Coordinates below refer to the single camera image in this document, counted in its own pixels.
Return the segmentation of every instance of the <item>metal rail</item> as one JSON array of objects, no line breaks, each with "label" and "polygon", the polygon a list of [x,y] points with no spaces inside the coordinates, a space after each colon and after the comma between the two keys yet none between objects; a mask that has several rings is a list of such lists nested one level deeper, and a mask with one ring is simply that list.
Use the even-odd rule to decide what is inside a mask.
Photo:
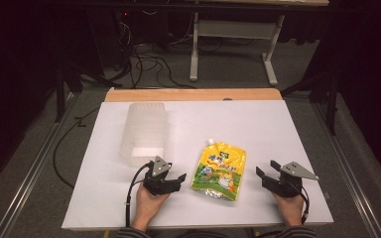
[{"label": "metal rail", "polygon": [[319,119],[321,126],[325,130],[330,140],[330,143],[333,146],[333,149],[335,150],[336,161],[339,165],[339,168],[342,171],[342,177],[348,187],[348,190],[351,193],[353,201],[357,206],[358,212],[360,213],[360,216],[363,219],[363,222],[367,228],[367,231],[370,234],[370,237],[381,238],[381,227],[379,225],[378,220],[376,219],[375,214],[373,213],[373,210],[370,206],[370,202],[367,196],[364,194],[363,190],[361,189],[360,184],[358,183],[353,171],[351,170],[348,160],[345,157],[345,154],[342,152],[342,149],[339,146],[337,139],[328,130],[322,108],[318,103],[312,104],[312,106],[317,118]]},{"label": "metal rail", "polygon": [[36,184],[36,181],[39,178],[39,175],[46,164],[47,154],[50,148],[52,147],[61,126],[64,123],[66,115],[68,114],[68,112],[70,111],[74,103],[76,102],[77,98],[78,96],[74,95],[73,93],[70,93],[69,96],[67,97],[66,101],[69,102],[69,106],[65,114],[63,115],[61,121],[58,123],[55,123],[54,126],[52,127],[51,132],[49,133],[48,137],[45,140],[45,143],[43,144],[35,160],[33,161],[29,171],[27,172],[26,177],[23,180],[23,183],[18,189],[16,195],[14,196],[14,199],[12,200],[11,204],[9,205],[5,215],[3,216],[0,222],[0,238],[8,237],[12,227],[17,221],[18,215],[21,213],[21,210],[23,209],[24,204],[29,198],[30,193],[33,190],[33,187]]}]

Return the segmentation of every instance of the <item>gray carpet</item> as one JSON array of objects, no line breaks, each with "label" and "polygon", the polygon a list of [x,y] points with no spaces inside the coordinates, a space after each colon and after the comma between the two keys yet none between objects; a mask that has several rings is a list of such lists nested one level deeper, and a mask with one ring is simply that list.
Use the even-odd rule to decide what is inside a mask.
[{"label": "gray carpet", "polygon": [[[210,52],[216,49],[216,44],[203,46],[204,51],[199,55],[198,82],[189,82],[191,50],[186,46],[181,45],[180,49],[171,47],[168,52],[144,46],[140,47],[138,52],[141,57],[144,53],[162,56],[172,69],[172,79],[180,84],[189,84],[198,88],[269,87],[265,70],[259,59],[259,49],[266,47],[266,44],[255,42],[247,45],[247,42],[228,42],[216,52]],[[279,81],[279,89],[284,89],[302,78],[316,46],[316,44],[298,46],[294,42],[277,46],[272,62]],[[137,60],[133,59],[132,78],[134,80],[137,80],[139,76],[139,70],[135,67],[139,65],[136,62]],[[173,85],[169,80],[168,69],[164,66],[157,74],[160,67],[151,68],[153,65],[155,65],[153,61],[144,61],[143,66],[147,70],[143,71],[138,87],[161,87],[161,83]],[[108,69],[106,73],[111,75],[115,72]],[[127,75],[119,82],[124,83],[128,88],[132,85],[131,76]],[[74,102],[72,110],[66,116],[57,140],[76,122],[74,117],[85,115],[103,101],[107,88],[89,84],[84,86],[85,90],[76,97],[76,100],[71,99]],[[344,178],[332,141],[322,126],[316,108],[305,98],[306,94],[306,92],[298,92],[285,99],[315,173],[320,177],[319,184],[328,197],[327,203],[334,219],[332,224],[315,226],[312,229],[319,237],[373,237],[363,221],[352,191]],[[364,142],[361,132],[353,123],[340,97],[337,106],[335,123],[337,135],[333,139],[339,143],[381,226],[381,167]],[[58,149],[58,168],[71,183],[75,183],[96,115],[97,113],[93,113],[83,120],[86,127],[75,127],[64,138]],[[0,220],[54,126],[55,117],[56,101],[53,95],[46,109],[26,132],[23,143],[0,176]],[[18,219],[10,229],[8,237],[103,237],[103,232],[73,232],[61,229],[72,190],[55,174],[52,165],[55,146],[56,143],[53,143],[50,147],[46,164],[21,209]],[[254,230],[263,233],[276,229],[283,229],[283,227],[262,227]],[[244,237],[247,233],[247,230],[229,230],[230,236],[238,234],[238,237]]]}]

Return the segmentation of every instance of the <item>cable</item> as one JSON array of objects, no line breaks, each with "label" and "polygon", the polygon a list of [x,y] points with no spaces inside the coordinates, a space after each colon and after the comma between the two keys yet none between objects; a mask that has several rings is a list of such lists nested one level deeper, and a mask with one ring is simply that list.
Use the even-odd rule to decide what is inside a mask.
[{"label": "cable", "polygon": [[227,40],[224,40],[224,43],[226,45],[230,45],[230,46],[246,47],[246,46],[252,45],[252,44],[254,44],[256,42],[259,42],[259,39],[247,39],[247,40],[248,40],[247,43],[241,43],[241,44],[237,43],[237,42],[230,42],[230,41],[227,41]]},{"label": "cable", "polygon": [[105,77],[103,77],[103,76],[101,76],[101,75],[97,76],[97,74],[95,74],[94,77],[91,77],[91,76],[89,75],[90,72],[83,72],[83,74],[85,74],[85,75],[91,77],[91,78],[94,79],[95,81],[90,81],[90,80],[87,80],[87,79],[85,79],[85,78],[81,78],[80,80],[83,81],[83,82],[89,83],[89,84],[102,83],[102,84],[104,84],[104,85],[110,86],[110,85],[111,85],[110,83],[113,83],[113,86],[114,86],[114,87],[122,87],[122,84],[116,84],[116,83],[114,83],[113,81],[114,81],[114,80],[117,80],[117,79],[119,79],[119,78],[121,78],[121,77],[123,77],[123,76],[125,76],[125,75],[131,70],[131,68],[132,68],[132,63],[131,63],[130,60],[128,60],[128,61],[126,62],[125,67],[123,67],[123,70],[122,70],[120,73],[118,73],[117,75],[115,75],[115,76],[113,76],[113,77],[111,77],[111,78],[105,78]]},{"label": "cable", "polygon": [[216,51],[218,51],[219,49],[221,49],[221,47],[224,45],[224,40],[222,38],[219,39],[219,46],[217,48],[215,48],[214,50],[204,50],[201,48],[201,44],[198,44],[198,50],[201,51],[201,52],[204,52],[204,53],[214,53]]},{"label": "cable", "polygon": [[[173,78],[172,78],[172,69],[169,67],[169,65],[166,62],[166,60],[161,58],[161,57],[155,57],[155,56],[151,56],[151,55],[148,54],[150,51],[153,50],[153,46],[154,45],[151,45],[152,46],[151,49],[149,51],[146,51],[144,54],[138,54],[138,47],[142,47],[142,46],[147,46],[147,45],[138,45],[138,46],[136,46],[135,50],[134,50],[135,55],[131,56],[132,58],[136,58],[138,60],[138,62],[136,63],[135,67],[140,70],[140,74],[139,74],[139,77],[138,77],[137,81],[133,80],[133,78],[132,78],[132,72],[131,72],[131,80],[132,80],[132,84],[133,84],[132,87],[131,87],[132,89],[136,89],[137,88],[137,85],[138,85],[138,83],[141,80],[141,76],[142,76],[142,73],[143,73],[144,70],[150,70],[150,69],[156,68],[157,65],[159,65],[161,68],[156,73],[156,80],[162,86],[167,87],[167,88],[172,88],[172,87],[196,88],[196,87],[191,86],[191,85],[177,83],[176,81],[173,80]],[[154,63],[154,65],[152,65],[150,68],[144,69],[144,66],[143,66],[143,62],[144,61],[151,61],[151,62]],[[168,85],[164,85],[163,83],[160,82],[160,80],[159,80],[159,73],[163,69],[163,64],[169,70],[169,80],[174,85],[168,86]]]},{"label": "cable", "polygon": [[58,167],[57,167],[57,151],[58,151],[58,148],[59,146],[61,145],[62,141],[64,140],[64,138],[69,134],[69,132],[71,132],[73,130],[73,128],[75,128],[76,126],[79,126],[82,122],[83,119],[85,119],[87,116],[89,116],[91,113],[95,112],[96,110],[98,110],[100,107],[97,107],[95,109],[93,109],[92,111],[88,112],[87,114],[85,114],[84,116],[82,117],[78,117],[78,121],[76,123],[74,123],[64,134],[63,136],[60,138],[60,140],[58,141],[57,145],[55,146],[55,149],[54,149],[54,154],[53,154],[53,157],[52,157],[52,161],[53,161],[53,165],[54,165],[54,170],[55,170],[55,173],[57,174],[58,178],[63,182],[65,183],[67,186],[69,186],[70,188],[73,189],[73,184],[71,184],[70,182],[68,182],[62,175],[61,173],[58,171]]},{"label": "cable", "polygon": [[126,227],[131,227],[131,192],[132,192],[132,187],[137,184],[137,182],[135,182],[138,174],[145,168],[149,168],[151,165],[151,162],[150,163],[147,163],[145,164],[144,166],[142,166],[138,172],[134,175],[134,178],[132,179],[131,181],[131,185],[129,186],[129,190],[128,190],[128,196],[126,197],[126,214],[125,214],[125,220],[126,220]]},{"label": "cable", "polygon": [[302,199],[305,201],[306,203],[306,208],[305,208],[305,211],[303,212],[303,215],[302,215],[302,225],[305,224],[305,221],[308,219],[308,216],[309,216],[309,207],[310,207],[310,201],[309,201],[309,196],[308,196],[308,193],[306,192],[305,188],[302,187],[302,190],[306,193],[306,196],[304,194],[302,194],[301,191],[299,191],[294,184],[292,184],[291,182],[288,181],[288,184],[291,185],[298,193],[299,195],[302,197]]},{"label": "cable", "polygon": [[169,43],[169,45],[174,45],[174,44],[178,44],[178,43],[181,43],[181,42],[185,42],[185,41],[187,41],[187,40],[189,40],[189,39],[192,39],[192,37],[188,37],[188,34],[189,34],[189,32],[191,31],[191,25],[193,24],[193,13],[191,13],[190,14],[190,24],[189,24],[189,26],[188,26],[188,29],[187,29],[187,31],[185,32],[185,34],[184,34],[184,36],[180,39],[180,40],[178,40],[178,41],[176,41],[176,42],[172,42],[172,43]]},{"label": "cable", "polygon": [[152,13],[149,13],[149,12],[147,12],[147,11],[142,11],[143,13],[145,13],[145,14],[147,14],[147,15],[155,15],[155,14],[157,14],[158,13],[158,11],[155,11],[155,12],[152,12]]},{"label": "cable", "polygon": [[128,46],[131,43],[131,29],[129,28],[128,25],[124,24],[123,22],[118,22],[118,24],[123,26],[123,28],[125,29],[123,30],[123,33],[120,36],[120,38],[117,38],[119,42],[119,46],[122,47],[122,39],[123,39],[123,36],[125,35],[126,30],[128,30],[128,43],[126,44],[126,46]]},{"label": "cable", "polygon": [[81,66],[79,66],[76,63],[73,63],[71,61],[67,60],[65,63],[67,65],[71,66],[72,68],[74,68],[75,70],[79,71],[80,73],[85,74],[85,75],[91,77],[92,79],[102,83],[103,85],[106,85],[106,86],[109,86],[109,87],[122,87],[122,84],[115,83],[112,80],[121,78],[122,76],[124,76],[125,74],[128,73],[128,70],[124,69],[121,73],[117,74],[116,76],[114,76],[114,77],[112,77],[110,79],[107,79],[107,78],[105,78],[103,76],[100,76],[98,74],[95,74],[94,72],[92,72],[92,71],[90,71],[90,70],[88,70],[88,69],[86,69],[84,67],[81,67]]}]

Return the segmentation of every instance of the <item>black cable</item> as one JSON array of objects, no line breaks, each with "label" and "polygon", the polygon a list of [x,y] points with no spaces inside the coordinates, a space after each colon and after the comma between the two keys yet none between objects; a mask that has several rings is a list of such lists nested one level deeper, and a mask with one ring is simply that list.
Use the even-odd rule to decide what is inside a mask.
[{"label": "black cable", "polygon": [[178,49],[178,50],[187,50],[187,49],[192,48],[192,46],[193,46],[191,40],[192,40],[192,38],[189,38],[189,39],[183,40],[181,42],[171,44],[170,47]]},{"label": "black cable", "polygon": [[71,184],[70,182],[68,182],[62,175],[61,173],[58,171],[58,167],[57,167],[57,151],[58,151],[58,148],[59,146],[61,145],[62,141],[64,140],[64,138],[69,134],[69,132],[71,132],[73,130],[73,128],[75,128],[76,126],[79,126],[82,122],[83,119],[85,119],[87,116],[89,116],[91,113],[95,112],[96,110],[98,110],[100,107],[97,107],[95,109],[93,109],[92,111],[88,112],[87,114],[85,114],[84,116],[82,117],[79,117],[78,121],[76,123],[74,123],[64,134],[63,136],[60,138],[60,140],[58,141],[57,145],[55,146],[55,149],[54,149],[54,154],[53,154],[53,157],[52,157],[52,161],[53,161],[53,165],[54,165],[54,170],[55,170],[55,173],[57,174],[58,178],[63,182],[65,183],[66,185],[68,185],[70,188],[73,189],[73,184]]},{"label": "black cable", "polygon": [[[162,86],[164,86],[164,87],[168,87],[168,88],[172,88],[172,87],[184,87],[184,88],[194,88],[194,89],[196,89],[196,87],[194,87],[194,86],[187,85],[187,84],[180,84],[180,83],[177,83],[176,81],[174,81],[173,78],[172,78],[172,69],[169,67],[169,65],[168,65],[168,63],[166,62],[165,59],[163,59],[163,58],[161,58],[161,57],[151,56],[151,55],[148,55],[148,54],[141,54],[141,56],[139,56],[139,54],[138,54],[138,52],[137,52],[136,50],[135,50],[135,55],[132,56],[132,57],[138,59],[138,62],[137,62],[137,64],[136,64],[135,67],[136,67],[137,69],[140,70],[140,75],[139,75],[138,80],[137,80],[136,82],[133,82],[133,86],[132,86],[133,89],[136,89],[136,88],[137,88],[137,84],[138,84],[138,82],[139,82],[140,79],[141,79],[142,72],[143,72],[144,70],[150,70],[150,69],[155,68],[157,64],[159,64],[161,68],[160,68],[160,69],[157,71],[157,73],[156,73],[156,80],[157,80]],[[143,69],[143,61],[145,61],[145,60],[152,61],[152,62],[155,63],[155,65],[152,66],[152,67],[150,67],[150,68],[148,68],[148,69]],[[159,73],[160,73],[161,70],[163,69],[163,65],[159,62],[159,60],[162,61],[162,62],[164,63],[164,65],[166,66],[166,68],[169,70],[169,80],[170,80],[173,84],[175,84],[175,86],[164,85],[164,84],[161,83],[160,80],[158,79],[158,77],[159,77]]]},{"label": "black cable", "polygon": [[302,215],[302,225],[305,224],[305,221],[308,219],[308,216],[309,216],[309,207],[310,207],[310,201],[309,201],[309,196],[308,196],[308,193],[306,192],[305,188],[302,187],[302,190],[305,191],[306,193],[306,196],[301,192],[299,191],[294,184],[292,184],[291,182],[288,181],[288,184],[291,185],[298,193],[299,195],[302,197],[302,199],[305,201],[306,203],[306,208],[305,208],[305,211],[303,212],[303,215]]},{"label": "black cable", "polygon": [[226,45],[230,45],[230,46],[246,47],[246,46],[250,46],[252,44],[255,44],[256,42],[259,42],[259,41],[260,40],[258,40],[258,39],[248,39],[247,43],[237,43],[237,42],[230,42],[230,41],[224,40],[224,43]]},{"label": "black cable", "polygon": [[132,187],[137,183],[135,182],[138,174],[145,168],[149,168],[151,165],[150,163],[145,164],[142,166],[138,172],[134,175],[134,178],[131,181],[131,185],[129,186],[128,190],[128,196],[126,197],[126,213],[125,213],[125,220],[126,220],[126,227],[131,227],[131,192],[132,192]]},{"label": "black cable", "polygon": [[141,61],[141,58],[138,56],[138,53],[137,53],[137,48],[135,48],[135,55],[136,55],[136,58],[138,59],[138,63],[139,65],[141,66],[141,70],[139,70],[139,76],[138,76],[138,79],[136,82],[133,81],[132,79],[132,72],[131,72],[131,80],[132,80],[132,89],[137,89],[137,85],[138,85],[138,82],[141,80],[141,76],[142,76],[142,61]]},{"label": "black cable", "polygon": [[218,39],[217,41],[215,41],[214,39],[212,39],[210,41],[208,39],[204,39],[204,41],[200,41],[201,43],[208,42],[210,45],[211,45],[210,42],[218,42],[218,41],[219,41],[219,46],[217,48],[215,48],[214,50],[204,50],[203,48],[200,47],[200,46],[202,46],[202,44],[198,44],[199,47],[197,49],[203,53],[214,53],[214,52],[218,51],[219,49],[221,49],[222,46],[224,45],[224,40],[222,38]]},{"label": "black cable", "polygon": [[134,185],[137,184],[137,183],[140,183],[141,181],[143,181],[143,180],[135,181],[135,182],[134,182]]},{"label": "black cable", "polygon": [[121,73],[119,73],[118,75],[116,75],[110,79],[107,79],[103,76],[95,74],[94,72],[92,72],[92,71],[72,62],[72,61],[66,60],[64,63],[66,65],[69,65],[71,68],[75,69],[76,71],[83,73],[83,74],[86,74],[87,76],[91,77],[92,79],[102,83],[103,85],[109,86],[109,87],[122,87],[121,83],[115,83],[112,80],[123,77],[124,75],[126,75],[128,73],[128,70],[124,70]]},{"label": "black cable", "polygon": [[95,78],[93,78],[93,77],[91,77],[90,75],[88,75],[87,73],[85,73],[85,75],[91,77],[91,78],[92,78],[93,80],[95,80],[95,81],[91,81],[91,80],[88,80],[88,79],[85,79],[85,78],[82,78],[82,77],[80,78],[80,80],[83,81],[83,82],[89,83],[89,84],[102,83],[101,80],[103,80],[103,78],[104,78],[105,80],[108,80],[108,81],[113,82],[114,80],[120,79],[120,78],[122,78],[123,76],[125,76],[129,71],[131,71],[131,69],[132,69],[132,63],[131,63],[130,60],[128,60],[128,61],[126,62],[126,65],[123,67],[122,71],[121,71],[120,73],[116,74],[115,76],[111,77],[111,78],[105,78],[105,77],[103,77],[103,76],[100,75],[100,77],[101,77],[100,80],[96,80]]},{"label": "black cable", "polygon": [[[149,50],[146,50],[144,52],[140,52],[138,53],[138,48],[139,47],[147,47],[147,46],[150,46],[150,49]],[[144,55],[144,54],[148,54],[150,52],[152,52],[154,50],[154,44],[146,44],[146,43],[143,43],[143,44],[139,44],[139,45],[136,45],[136,54],[140,54],[140,55]]]}]

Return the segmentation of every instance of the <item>wooden table edge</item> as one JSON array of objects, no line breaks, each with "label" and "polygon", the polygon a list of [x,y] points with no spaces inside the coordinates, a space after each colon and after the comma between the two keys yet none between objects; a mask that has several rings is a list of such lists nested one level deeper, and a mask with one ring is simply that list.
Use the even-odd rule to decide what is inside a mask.
[{"label": "wooden table edge", "polygon": [[283,100],[276,88],[110,89],[105,102]]}]

